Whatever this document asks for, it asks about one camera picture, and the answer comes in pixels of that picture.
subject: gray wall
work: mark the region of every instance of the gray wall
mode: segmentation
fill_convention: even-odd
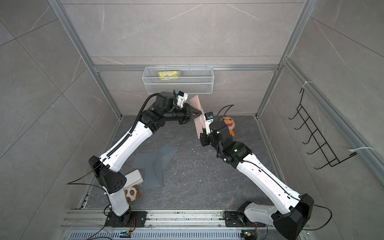
[[[291,56],[384,156],[384,1],[320,0]]]
[[[316,85],[382,155],[383,13],[378,0],[319,0],[291,56],[313,82],[307,84]],[[311,234],[316,239],[382,239],[384,188],[364,162],[354,156],[334,167],[314,169],[327,163],[324,156],[320,151],[307,154],[317,148],[314,139],[303,144],[310,137],[308,128],[294,130],[303,120],[288,119],[296,113],[301,87],[285,70],[261,120],[287,184],[334,213],[326,227]],[[302,105],[336,156],[348,157],[351,146],[306,93]],[[327,210],[315,207],[309,224],[319,227],[328,217]]]
[[[53,239],[117,119],[46,0],[3,1],[0,21],[0,239]]]
[[[318,240],[381,239],[384,187],[365,163],[358,156],[353,156],[334,167],[314,169],[327,163],[325,157],[320,150],[307,154],[318,148],[316,142],[312,137],[307,145],[303,144],[311,133],[305,125],[299,130],[294,129],[303,124],[299,116],[288,119],[296,114],[301,86],[290,72],[285,71],[261,120],[287,184],[301,194],[308,193],[315,204],[326,206],[333,212],[328,225],[310,234]],[[338,159],[347,158],[351,154],[348,151],[351,146],[306,93],[302,105]],[[312,132],[315,130],[314,125],[309,124],[309,127]],[[319,139],[319,144],[324,143],[318,132],[316,139]],[[329,148],[324,146],[322,149],[330,159],[332,154]],[[326,209],[314,207],[308,223],[313,229],[323,225],[328,218]]]
[[[98,65],[277,64],[303,2],[62,0]],[[254,114],[272,75],[215,72],[214,92],[200,95],[202,106],[216,113],[235,104],[229,114]],[[142,72],[101,76],[121,112],[136,114],[148,96]]]

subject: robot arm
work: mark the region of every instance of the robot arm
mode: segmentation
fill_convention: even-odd
[[[127,158],[166,121],[184,124],[201,115],[201,112],[185,103],[188,95],[182,92],[162,92],[150,109],[139,112],[136,124],[111,149],[100,158],[93,156],[89,163],[100,185],[106,190],[112,212],[121,225],[128,224],[130,207],[126,201],[124,185],[127,179],[119,172]],[[274,203],[260,206],[246,202],[239,209],[243,223],[262,222],[274,225],[287,239],[295,239],[311,216],[313,199],[292,190],[271,173],[243,143],[232,140],[228,126],[214,119],[212,112],[204,114],[205,129],[200,135],[203,146],[211,145],[217,157],[250,178]]]

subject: wire basket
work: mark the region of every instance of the wire basket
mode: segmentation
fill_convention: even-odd
[[[180,76],[162,80],[160,71],[180,71]],[[212,93],[214,88],[214,70],[212,67],[149,67],[145,68],[143,81],[149,94],[159,92]]]

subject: black wire rack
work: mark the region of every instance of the black wire rack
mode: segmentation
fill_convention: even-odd
[[[301,129],[304,125],[307,126],[307,128],[308,128],[308,130],[310,131],[311,135],[310,135],[310,138],[308,139],[308,141],[307,141],[307,142],[303,142],[303,144],[308,144],[308,143],[310,142],[311,138],[313,137],[313,139],[316,141],[316,144],[317,144],[317,146],[318,146],[318,148],[317,148],[315,151],[313,151],[313,152],[311,152],[311,153],[308,153],[308,152],[307,152],[307,154],[311,155],[311,154],[314,154],[315,152],[317,152],[318,150],[320,150],[321,153],[323,154],[323,156],[325,157],[325,159],[327,160],[327,163],[326,163],[324,166],[322,166],[322,167],[315,167],[315,169],[322,169],[323,167],[325,167],[325,166],[327,166],[327,165],[329,165],[329,166],[331,166],[331,167],[334,167],[334,166],[336,166],[337,164],[340,164],[340,163],[344,162],[345,160],[347,160],[347,159],[349,159],[349,158],[355,156],[357,153],[353,152],[353,153],[351,153],[351,154],[349,155],[349,157],[347,157],[347,158],[344,159],[344,160],[339,160],[339,159],[338,159],[338,157],[336,156],[336,154],[333,152],[331,146],[328,144],[327,140],[324,138],[323,134],[321,133],[321,131],[319,130],[319,128],[317,127],[317,125],[316,125],[316,124],[314,123],[314,121],[312,120],[311,116],[309,116],[309,114],[307,113],[307,111],[305,110],[305,108],[303,107],[303,105],[301,104],[301,101],[303,100],[303,94],[304,94],[304,89],[303,89],[303,88],[300,90],[300,93],[301,93],[301,99],[300,99],[299,106],[296,108],[296,114],[295,114],[295,116],[294,116],[293,118],[288,118],[288,119],[289,119],[289,120],[293,120],[297,115],[299,115],[299,116],[301,117],[301,119],[304,121],[303,124],[302,124],[299,128],[294,128],[294,129],[295,129],[295,130],[299,130],[299,129]],[[306,115],[308,116],[306,119],[304,119],[303,115],[300,113],[301,110],[303,110],[303,111],[306,113]],[[310,129],[310,127],[308,126],[308,122],[311,123],[311,124],[313,124],[313,125],[315,126],[315,130],[314,130],[314,131],[312,131],[312,130]],[[316,132],[318,132],[318,133],[320,134],[321,137],[318,136],[318,137],[316,138],[316,136],[315,136],[315,133],[316,133]],[[327,155],[325,154],[325,150],[326,150],[326,148],[328,148],[328,149],[331,151],[333,157],[331,157],[331,158],[328,158],[328,157],[327,157]]]

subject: stuffed animal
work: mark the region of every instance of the stuffed animal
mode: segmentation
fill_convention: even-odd
[[[229,133],[232,135],[232,137],[235,136],[235,133],[233,132],[233,128],[235,127],[235,121],[228,116],[224,116],[223,118],[224,123],[228,126],[229,128]]]
[[[132,187],[128,187],[126,190],[124,190],[127,202],[134,201],[135,199],[139,199],[141,197],[141,194],[137,192],[137,189],[138,186],[133,185]]]

